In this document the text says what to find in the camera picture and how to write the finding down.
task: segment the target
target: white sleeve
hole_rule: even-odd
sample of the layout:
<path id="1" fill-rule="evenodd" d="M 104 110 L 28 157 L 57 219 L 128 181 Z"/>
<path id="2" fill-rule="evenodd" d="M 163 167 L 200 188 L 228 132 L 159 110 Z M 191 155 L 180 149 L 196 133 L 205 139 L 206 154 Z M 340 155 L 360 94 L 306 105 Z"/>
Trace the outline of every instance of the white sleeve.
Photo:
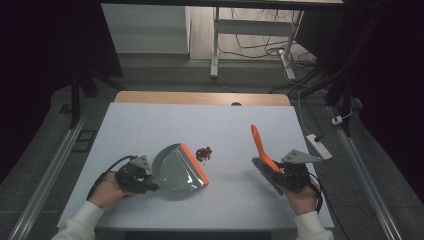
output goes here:
<path id="1" fill-rule="evenodd" d="M 333 240 L 333 232 L 322 227 L 316 211 L 297 216 L 297 240 Z"/>
<path id="2" fill-rule="evenodd" d="M 66 220 L 65 225 L 59 229 L 52 240 L 93 240 L 94 227 L 102 215 L 101 208 L 86 201 L 74 217 Z"/>

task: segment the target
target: hand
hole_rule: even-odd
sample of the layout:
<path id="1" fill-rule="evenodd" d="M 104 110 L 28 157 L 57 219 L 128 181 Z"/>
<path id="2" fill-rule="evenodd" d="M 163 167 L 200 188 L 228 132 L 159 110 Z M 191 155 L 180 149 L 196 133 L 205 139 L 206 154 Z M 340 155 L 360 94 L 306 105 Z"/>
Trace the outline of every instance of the hand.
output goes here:
<path id="1" fill-rule="evenodd" d="M 91 203 L 104 208 L 118 202 L 125 196 L 135 195 L 136 193 L 123 191 L 115 179 L 114 172 L 108 172 L 103 181 L 96 187 L 93 195 L 88 199 Z"/>
<path id="2" fill-rule="evenodd" d="M 319 190 L 319 185 L 311 178 L 311 183 Z M 277 186 L 283 190 L 289 200 L 290 206 L 293 211 L 299 216 L 309 212 L 313 212 L 316 209 L 317 197 L 315 192 L 309 187 L 305 186 L 302 189 L 291 191 L 281 185 Z"/>

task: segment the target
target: orange dustpan edge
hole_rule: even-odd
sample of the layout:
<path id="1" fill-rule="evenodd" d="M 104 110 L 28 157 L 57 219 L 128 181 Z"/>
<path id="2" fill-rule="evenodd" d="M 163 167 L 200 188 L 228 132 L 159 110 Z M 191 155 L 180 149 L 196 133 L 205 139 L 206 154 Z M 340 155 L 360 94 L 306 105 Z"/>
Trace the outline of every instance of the orange dustpan edge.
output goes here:
<path id="1" fill-rule="evenodd" d="M 209 184 L 209 179 L 206 176 L 203 169 L 200 167 L 199 163 L 197 162 L 196 158 L 194 158 L 193 153 L 190 152 L 190 149 L 188 149 L 187 145 L 184 143 L 181 143 L 181 148 L 184 150 L 190 161 L 193 163 L 194 168 L 196 168 L 197 172 L 200 174 L 200 177 L 202 178 L 205 185 Z"/>

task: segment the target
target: white wall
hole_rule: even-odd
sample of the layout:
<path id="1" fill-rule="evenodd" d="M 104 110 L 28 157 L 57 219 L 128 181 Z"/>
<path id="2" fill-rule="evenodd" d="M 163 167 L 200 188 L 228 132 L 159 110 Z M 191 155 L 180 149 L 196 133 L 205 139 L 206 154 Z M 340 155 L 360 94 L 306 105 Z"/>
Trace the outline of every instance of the white wall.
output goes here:
<path id="1" fill-rule="evenodd" d="M 102 4 L 117 53 L 189 52 L 190 8 Z"/>

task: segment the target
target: metal frame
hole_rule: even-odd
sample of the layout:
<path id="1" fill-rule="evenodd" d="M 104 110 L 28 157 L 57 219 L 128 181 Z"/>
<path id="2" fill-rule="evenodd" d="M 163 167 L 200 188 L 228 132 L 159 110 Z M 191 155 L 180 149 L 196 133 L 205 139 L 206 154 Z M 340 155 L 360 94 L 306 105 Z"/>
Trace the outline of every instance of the metal frame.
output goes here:
<path id="1" fill-rule="evenodd" d="M 335 107 L 328 107 L 327 110 L 331 117 L 335 117 Z M 393 216 L 390 213 L 386 203 L 380 195 L 377 186 L 374 184 L 374 180 L 368 171 L 368 168 L 364 164 L 361 154 L 357 150 L 355 143 L 351 137 L 348 137 L 346 132 L 339 126 L 337 127 L 337 133 L 340 140 L 352 161 L 353 167 L 361 181 L 362 186 L 368 196 L 371 205 L 374 207 L 377 217 L 380 220 L 380 224 L 386 233 L 387 239 L 390 240 L 401 240 L 403 239 L 399 228 L 397 227 Z"/>
<path id="2" fill-rule="evenodd" d="M 242 35 L 258 35 L 258 36 L 280 36 L 288 37 L 287 45 L 284 51 L 279 52 L 281 61 L 289 80 L 295 80 L 293 69 L 291 68 L 288 56 L 294 37 L 299 27 L 300 19 L 303 11 L 296 11 L 294 22 L 272 22 L 272 21 L 254 21 L 254 20 L 234 20 L 219 19 L 219 7 L 214 11 L 214 38 L 211 57 L 211 74 L 210 77 L 215 79 L 218 77 L 218 39 L 219 34 L 242 34 Z"/>
<path id="3" fill-rule="evenodd" d="M 75 124 L 73 129 L 69 129 L 65 137 L 62 140 L 62 143 L 59 146 L 59 149 L 56 151 L 50 165 L 45 171 L 43 177 L 37 185 L 34 193 L 32 194 L 29 202 L 27 203 L 25 209 L 23 210 L 18 222 L 11 235 L 9 240 L 15 239 L 26 239 L 29 232 L 31 231 L 32 226 L 35 223 L 35 220 L 38 217 L 47 197 L 52 189 L 62 167 L 65 163 L 69 152 L 71 151 L 72 145 L 75 142 L 75 139 L 78 137 L 78 134 L 84 125 L 85 120 L 87 119 L 87 113 L 93 105 L 93 100 L 89 100 L 87 107 L 84 108 L 83 113 L 79 121 Z"/>

